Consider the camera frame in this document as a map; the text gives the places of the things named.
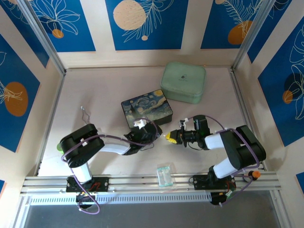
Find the orange circle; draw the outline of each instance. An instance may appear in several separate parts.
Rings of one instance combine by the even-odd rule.
[[[58,39],[61,39],[63,37],[63,32],[57,28],[52,31],[52,34]]]
[[[243,43],[246,34],[249,31],[249,28],[252,24],[252,21],[247,20],[242,24],[236,25],[228,35],[228,42],[232,45],[240,45]]]
[[[290,92],[289,90],[286,90],[286,91],[283,93],[283,101],[284,101],[286,104],[290,104],[290,103],[293,101],[293,93]]]
[[[8,95],[4,101],[6,109],[14,116],[23,116],[29,103],[27,89],[19,82],[11,82],[5,88],[5,94]]]
[[[142,36],[142,40],[146,41],[146,40],[148,40],[148,37],[147,36]]]

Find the blue poster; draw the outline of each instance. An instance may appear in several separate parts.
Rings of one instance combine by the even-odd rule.
[[[304,194],[304,172],[301,172],[301,173],[297,174],[296,177],[299,181],[300,187],[301,187],[302,192]]]
[[[30,4],[57,52],[95,51],[80,0],[32,0]]]
[[[304,136],[304,18],[258,78],[284,146]]]
[[[106,0],[115,50],[180,49],[188,0]]]
[[[4,181],[3,180],[0,180],[0,197],[1,197],[1,194],[2,194],[2,190],[4,190]]]
[[[256,36],[248,51],[248,56],[252,63],[256,59],[258,53],[260,52],[266,41],[268,40],[270,34],[276,27],[277,23],[285,13],[291,1],[292,0],[277,0],[275,2],[262,28],[260,29],[258,35]]]
[[[269,17],[274,17],[275,9],[283,8],[286,1],[289,0],[277,0]],[[262,3],[263,0],[214,0],[201,49],[239,48]]]
[[[16,0],[0,0],[0,5],[26,40],[30,48],[34,51],[41,64],[46,67],[49,56],[30,27],[28,21],[21,13]]]
[[[0,35],[0,146],[16,152],[40,82]]]

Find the vent grille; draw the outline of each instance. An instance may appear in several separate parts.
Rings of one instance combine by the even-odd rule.
[[[173,203],[173,202],[208,202],[211,201],[209,192],[200,193],[166,193],[166,194],[109,194],[97,195],[99,204],[126,203]],[[68,205],[75,204],[75,196],[33,196],[31,205]]]

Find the metal bracket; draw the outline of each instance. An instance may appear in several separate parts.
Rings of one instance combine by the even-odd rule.
[[[66,181],[66,192],[83,192],[74,177],[68,177]],[[82,186],[88,192],[108,192],[109,178],[93,177],[91,181],[84,183]]]
[[[208,179],[208,175],[194,175],[193,185],[195,190],[227,190],[236,188],[235,180],[231,176],[211,183]]]

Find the green fabric box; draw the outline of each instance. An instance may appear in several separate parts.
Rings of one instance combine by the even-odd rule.
[[[161,89],[167,99],[197,104],[203,95],[205,81],[204,67],[170,62],[163,73]]]

